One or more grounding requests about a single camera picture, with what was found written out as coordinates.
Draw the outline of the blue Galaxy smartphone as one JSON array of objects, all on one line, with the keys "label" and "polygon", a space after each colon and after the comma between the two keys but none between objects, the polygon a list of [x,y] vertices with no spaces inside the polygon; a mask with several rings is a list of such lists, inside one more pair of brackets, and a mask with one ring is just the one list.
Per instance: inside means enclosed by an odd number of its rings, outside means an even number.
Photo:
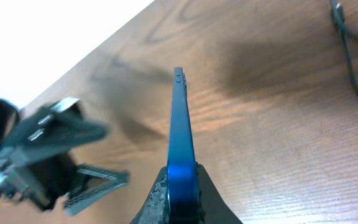
[{"label": "blue Galaxy smartphone", "polygon": [[198,223],[198,180],[188,111],[186,79],[174,68],[170,115],[167,184],[170,223]]}]

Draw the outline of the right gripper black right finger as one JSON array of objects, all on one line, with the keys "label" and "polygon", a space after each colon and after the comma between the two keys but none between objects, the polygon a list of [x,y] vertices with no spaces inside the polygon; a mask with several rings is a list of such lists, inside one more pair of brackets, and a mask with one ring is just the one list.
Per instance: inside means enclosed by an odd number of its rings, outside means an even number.
[{"label": "right gripper black right finger", "polygon": [[200,223],[242,224],[240,219],[226,205],[203,165],[197,164],[197,178],[200,195]]}]

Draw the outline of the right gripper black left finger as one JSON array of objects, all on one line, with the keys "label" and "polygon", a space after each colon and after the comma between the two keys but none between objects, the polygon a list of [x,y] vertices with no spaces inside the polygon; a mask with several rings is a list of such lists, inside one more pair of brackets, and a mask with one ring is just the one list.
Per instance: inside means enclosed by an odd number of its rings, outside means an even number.
[{"label": "right gripper black left finger", "polygon": [[160,169],[142,208],[130,224],[169,224],[166,167]]}]

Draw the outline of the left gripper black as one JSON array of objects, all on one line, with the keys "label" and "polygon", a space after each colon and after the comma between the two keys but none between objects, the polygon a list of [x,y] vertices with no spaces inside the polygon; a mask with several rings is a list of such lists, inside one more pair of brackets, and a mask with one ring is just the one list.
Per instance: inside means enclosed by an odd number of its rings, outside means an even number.
[{"label": "left gripper black", "polygon": [[128,184],[128,171],[77,165],[71,149],[104,138],[109,128],[84,119],[80,101],[68,97],[23,118],[0,99],[0,198],[29,200],[41,211],[68,195],[63,210],[74,216]]}]

